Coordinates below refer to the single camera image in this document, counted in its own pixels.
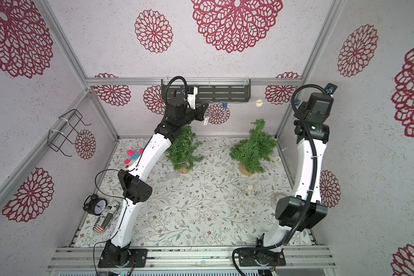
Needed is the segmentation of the clear plastic battery box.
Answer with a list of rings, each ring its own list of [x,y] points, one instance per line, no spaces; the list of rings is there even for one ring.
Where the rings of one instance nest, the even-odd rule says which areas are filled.
[[[180,174],[180,172],[178,172],[178,171],[173,171],[173,172],[168,172],[168,173],[166,173],[166,178],[167,178],[169,181],[174,180],[174,179],[177,179],[177,178],[179,178],[180,176],[181,176],[181,174]]]

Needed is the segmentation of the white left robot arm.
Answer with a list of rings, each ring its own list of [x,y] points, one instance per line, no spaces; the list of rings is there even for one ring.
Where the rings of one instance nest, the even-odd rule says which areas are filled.
[[[123,190],[123,207],[113,236],[106,241],[96,268],[134,266],[138,261],[131,255],[133,226],[141,207],[152,195],[152,187],[146,183],[156,162],[176,141],[185,126],[192,121],[204,121],[207,103],[197,104],[198,88],[189,86],[182,76],[172,78],[162,99],[165,113],[139,159],[126,170],[118,172]]]

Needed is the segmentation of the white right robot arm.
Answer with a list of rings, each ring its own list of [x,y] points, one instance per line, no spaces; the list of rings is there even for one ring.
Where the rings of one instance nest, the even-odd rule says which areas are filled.
[[[307,84],[292,94],[297,136],[298,165],[293,191],[277,201],[275,218],[278,223],[262,235],[254,247],[233,250],[231,260],[240,275],[243,266],[284,266],[284,247],[296,232],[313,228],[328,213],[320,194],[322,160],[330,137],[325,120],[330,116],[337,85],[325,87]]]

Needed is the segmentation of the left small green christmas tree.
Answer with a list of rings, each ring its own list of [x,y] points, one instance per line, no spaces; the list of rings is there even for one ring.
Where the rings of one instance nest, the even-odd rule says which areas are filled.
[[[195,150],[201,145],[202,143],[196,140],[191,126],[185,126],[181,134],[166,150],[166,157],[172,163],[174,170],[187,174],[194,168],[196,162],[201,162],[204,158],[201,155],[194,156]]]

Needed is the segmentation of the small green christmas tree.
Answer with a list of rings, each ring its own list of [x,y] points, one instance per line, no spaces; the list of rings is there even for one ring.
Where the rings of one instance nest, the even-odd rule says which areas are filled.
[[[191,126],[185,126],[181,134],[166,150],[166,157],[172,163],[174,170],[187,174],[194,168],[196,162],[201,162],[204,158],[201,155],[194,156],[195,150],[201,145],[202,143],[196,140]]]
[[[266,122],[263,118],[252,124],[254,127],[249,130],[248,139],[239,141],[230,151],[231,158],[239,161],[249,175],[265,172],[261,160],[270,162],[270,156],[277,144],[275,138],[264,131]]]

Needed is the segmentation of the right small green christmas tree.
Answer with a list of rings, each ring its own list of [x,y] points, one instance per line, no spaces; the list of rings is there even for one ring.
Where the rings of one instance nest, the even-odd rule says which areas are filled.
[[[263,118],[252,124],[254,127],[249,130],[248,139],[239,141],[230,151],[231,158],[239,161],[249,175],[265,172],[261,160],[270,162],[270,156],[277,144],[275,138],[264,131],[266,122]]]

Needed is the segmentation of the white pink plush toy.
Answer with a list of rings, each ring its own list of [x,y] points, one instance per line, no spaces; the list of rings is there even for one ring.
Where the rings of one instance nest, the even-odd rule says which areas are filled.
[[[133,164],[136,160],[138,160],[140,157],[141,157],[141,155],[142,155],[142,153],[143,153],[143,151],[144,151],[144,149],[143,148],[141,148],[141,149],[139,149],[138,151],[133,151],[133,150],[128,150],[127,152],[126,152],[126,154],[128,155],[128,157],[126,158],[126,160],[124,161],[124,163],[126,164],[126,165],[131,165],[131,164]]]

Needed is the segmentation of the clear tape roll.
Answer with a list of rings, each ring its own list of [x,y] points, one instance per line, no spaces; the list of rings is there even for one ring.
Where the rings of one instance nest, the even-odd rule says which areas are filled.
[[[289,197],[288,193],[276,193],[275,195],[273,195],[272,199],[271,199],[271,207],[273,210],[276,210],[278,201],[285,198],[285,197]]]

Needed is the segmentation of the black alarm clock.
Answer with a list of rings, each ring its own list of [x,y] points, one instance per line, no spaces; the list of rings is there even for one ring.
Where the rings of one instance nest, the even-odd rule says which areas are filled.
[[[90,215],[100,216],[108,205],[108,201],[97,194],[89,195],[82,209]]]

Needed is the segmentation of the grey wall shelf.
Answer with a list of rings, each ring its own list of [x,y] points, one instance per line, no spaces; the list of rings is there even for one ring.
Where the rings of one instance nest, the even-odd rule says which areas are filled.
[[[161,79],[161,97],[163,98],[170,80]],[[245,79],[237,85],[226,82],[225,85],[193,85],[187,82],[187,88],[196,87],[196,103],[200,102],[248,102],[251,98],[251,80]],[[185,95],[185,85],[182,80],[175,80],[168,89],[167,99]]]

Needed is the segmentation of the metal base rail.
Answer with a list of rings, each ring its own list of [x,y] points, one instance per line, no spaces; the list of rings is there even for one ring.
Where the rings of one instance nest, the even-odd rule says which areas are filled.
[[[117,267],[99,267],[102,247],[57,248],[47,271],[176,271],[216,270],[235,273],[235,265],[245,270],[272,270],[275,275],[288,273],[323,273],[337,276],[336,263],[328,246],[286,246],[273,253],[258,253],[254,249],[233,253],[232,246],[209,247],[132,247],[129,258],[133,263]]]

